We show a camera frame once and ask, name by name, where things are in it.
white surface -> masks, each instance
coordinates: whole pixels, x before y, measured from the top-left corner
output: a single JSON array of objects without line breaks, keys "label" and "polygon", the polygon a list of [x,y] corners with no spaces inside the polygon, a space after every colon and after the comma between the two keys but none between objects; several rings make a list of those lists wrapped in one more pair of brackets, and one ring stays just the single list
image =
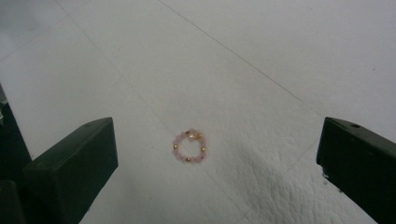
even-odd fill
[{"label": "white surface", "polygon": [[[396,141],[394,2],[58,2],[0,4],[0,82],[34,158],[113,117],[120,167],[81,223],[374,223],[315,155],[325,116]],[[202,164],[171,153],[190,127]]]}]

beaded bracelet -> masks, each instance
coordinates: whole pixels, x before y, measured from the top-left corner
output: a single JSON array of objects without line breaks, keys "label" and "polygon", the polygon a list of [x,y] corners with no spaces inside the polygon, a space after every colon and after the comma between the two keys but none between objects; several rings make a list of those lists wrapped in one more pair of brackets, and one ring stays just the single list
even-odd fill
[{"label": "beaded bracelet", "polygon": [[[186,137],[189,138],[189,141],[198,141],[199,142],[199,146],[201,149],[201,153],[199,154],[199,156],[196,157],[186,157],[184,155],[182,155],[180,153],[180,151],[178,150],[178,145],[180,144],[181,141],[183,141]],[[174,144],[174,150],[173,153],[175,155],[175,157],[183,162],[201,162],[205,156],[206,156],[206,142],[205,142],[205,138],[203,137],[202,133],[194,130],[194,129],[189,129],[188,131],[181,133],[180,135],[177,136],[177,138],[175,139],[175,141],[173,142]]]}]

